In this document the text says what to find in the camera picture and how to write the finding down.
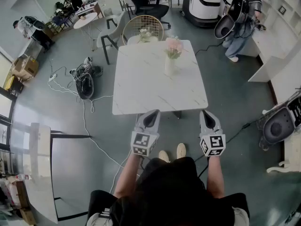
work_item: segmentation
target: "armrest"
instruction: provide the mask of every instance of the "armrest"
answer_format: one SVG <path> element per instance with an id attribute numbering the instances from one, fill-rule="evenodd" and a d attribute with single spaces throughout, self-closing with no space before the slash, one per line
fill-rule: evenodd
<path id="1" fill-rule="evenodd" d="M 139 9 L 141 10 L 151 10 L 153 9 L 154 7 L 139 7 Z"/>

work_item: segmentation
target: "white vase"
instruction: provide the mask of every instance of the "white vase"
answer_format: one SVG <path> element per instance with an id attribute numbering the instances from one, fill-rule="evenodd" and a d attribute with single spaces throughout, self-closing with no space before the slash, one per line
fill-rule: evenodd
<path id="1" fill-rule="evenodd" d="M 175 63 L 175 59 L 170 59 L 168 56 L 166 56 L 164 74 L 168 76 L 172 76 L 174 74 L 174 70 L 175 70 L 174 63 Z"/>

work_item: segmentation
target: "blue jeans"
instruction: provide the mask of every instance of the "blue jeans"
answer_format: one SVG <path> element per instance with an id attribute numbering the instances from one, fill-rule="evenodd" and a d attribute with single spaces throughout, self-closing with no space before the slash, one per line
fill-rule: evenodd
<path id="1" fill-rule="evenodd" d="M 253 31 L 250 23 L 236 24 L 234 30 L 222 43 L 222 46 L 227 48 L 225 55 L 228 58 L 235 57 L 244 48 Z"/>

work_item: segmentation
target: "sneaker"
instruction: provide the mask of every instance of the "sneaker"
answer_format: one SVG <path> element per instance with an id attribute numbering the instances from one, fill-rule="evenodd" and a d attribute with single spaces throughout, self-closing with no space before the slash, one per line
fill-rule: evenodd
<path id="1" fill-rule="evenodd" d="M 177 159 L 186 156 L 186 147 L 184 143 L 180 143 L 177 147 Z"/>
<path id="2" fill-rule="evenodd" d="M 161 160 L 166 161 L 166 162 L 170 162 L 170 161 L 169 161 L 169 158 L 168 158 L 168 155 L 167 155 L 167 153 L 166 153 L 166 151 L 160 151 L 160 152 L 159 152 L 159 158 L 160 158 Z"/>
<path id="3" fill-rule="evenodd" d="M 238 57 L 232 57 L 232 58 L 229 58 L 228 57 L 228 59 L 230 59 L 232 62 L 234 62 L 234 63 L 236 63 L 237 61 L 238 61 Z"/>

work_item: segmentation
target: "striped sleeve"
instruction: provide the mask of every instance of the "striped sleeve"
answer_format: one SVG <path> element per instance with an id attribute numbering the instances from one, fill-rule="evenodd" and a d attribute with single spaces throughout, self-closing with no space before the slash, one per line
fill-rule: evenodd
<path id="1" fill-rule="evenodd" d="M 261 2 L 258 2 L 258 3 L 255 5 L 255 11 L 261 13 L 261 7 L 262 7 L 262 3 L 261 3 Z"/>

